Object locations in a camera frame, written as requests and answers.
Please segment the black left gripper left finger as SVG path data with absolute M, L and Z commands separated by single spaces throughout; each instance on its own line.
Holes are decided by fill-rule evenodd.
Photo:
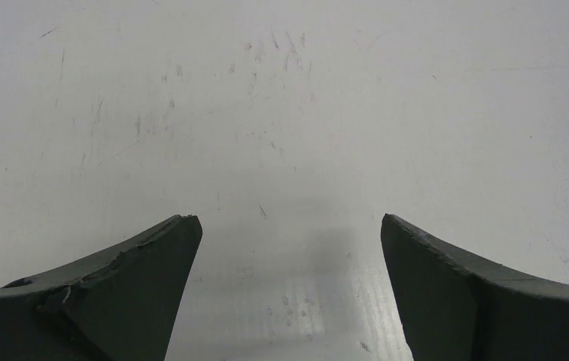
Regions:
M 0 360 L 162 360 L 202 239 L 194 216 L 0 287 Z

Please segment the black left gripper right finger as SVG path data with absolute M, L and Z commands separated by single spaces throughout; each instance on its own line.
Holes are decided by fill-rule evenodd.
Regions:
M 569 360 L 569 284 L 508 268 L 402 218 L 381 244 L 416 360 Z

